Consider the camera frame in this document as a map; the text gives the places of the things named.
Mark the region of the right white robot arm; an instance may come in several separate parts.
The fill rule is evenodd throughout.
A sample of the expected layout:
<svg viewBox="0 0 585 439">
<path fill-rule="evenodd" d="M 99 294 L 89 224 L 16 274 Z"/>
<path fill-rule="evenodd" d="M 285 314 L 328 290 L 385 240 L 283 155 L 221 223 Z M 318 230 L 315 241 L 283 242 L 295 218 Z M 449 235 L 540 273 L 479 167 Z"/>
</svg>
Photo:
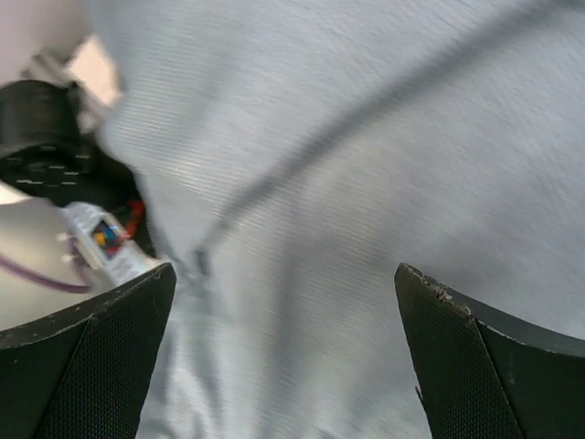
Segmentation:
<svg viewBox="0 0 585 439">
<path fill-rule="evenodd" d="M 80 133 L 81 95 L 1 90 L 1 435 L 133 438 L 174 297 L 133 178 Z M 401 265 L 436 438 L 581 438 L 584 344 Z"/>
</svg>

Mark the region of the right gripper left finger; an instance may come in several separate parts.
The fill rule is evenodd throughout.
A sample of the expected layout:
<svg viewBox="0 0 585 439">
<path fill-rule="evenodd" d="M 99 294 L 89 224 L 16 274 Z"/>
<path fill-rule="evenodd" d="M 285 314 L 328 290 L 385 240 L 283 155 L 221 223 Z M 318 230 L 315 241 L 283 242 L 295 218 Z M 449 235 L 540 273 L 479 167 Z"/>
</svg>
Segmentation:
<svg viewBox="0 0 585 439">
<path fill-rule="evenodd" d="M 135 437 L 175 287 L 164 263 L 2 331 L 2 438 Z"/>
</svg>

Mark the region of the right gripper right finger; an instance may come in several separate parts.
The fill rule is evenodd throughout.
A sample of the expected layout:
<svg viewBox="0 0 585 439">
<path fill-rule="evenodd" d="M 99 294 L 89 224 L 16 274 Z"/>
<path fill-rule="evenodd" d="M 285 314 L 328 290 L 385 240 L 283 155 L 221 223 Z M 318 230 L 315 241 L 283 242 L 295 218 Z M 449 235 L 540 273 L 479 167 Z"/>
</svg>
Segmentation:
<svg viewBox="0 0 585 439">
<path fill-rule="evenodd" d="M 584 342 L 399 265 L 394 284 L 435 438 L 582 439 Z"/>
</svg>

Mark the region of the right aluminium frame post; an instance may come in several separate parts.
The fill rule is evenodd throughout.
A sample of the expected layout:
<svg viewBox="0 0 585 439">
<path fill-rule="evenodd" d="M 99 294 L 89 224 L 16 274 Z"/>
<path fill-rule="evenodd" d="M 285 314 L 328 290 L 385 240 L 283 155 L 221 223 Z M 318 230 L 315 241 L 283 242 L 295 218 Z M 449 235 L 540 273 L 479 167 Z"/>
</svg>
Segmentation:
<svg viewBox="0 0 585 439">
<path fill-rule="evenodd" d="M 284 157 L 261 177 L 243 187 L 229 199 L 213 220 L 205 236 L 193 251 L 194 262 L 203 277 L 210 276 L 209 254 L 251 209 L 294 181 L 305 168 L 339 147 L 342 139 L 357 129 L 390 114 L 400 104 L 410 102 L 431 86 L 474 62 L 483 53 L 502 44 L 513 35 L 527 31 L 547 20 L 560 8 L 578 9 L 582 1 L 527 1 L 497 17 L 468 36 L 444 47 L 432 58 L 345 112 L 338 119 L 306 137 L 300 147 Z"/>
</svg>

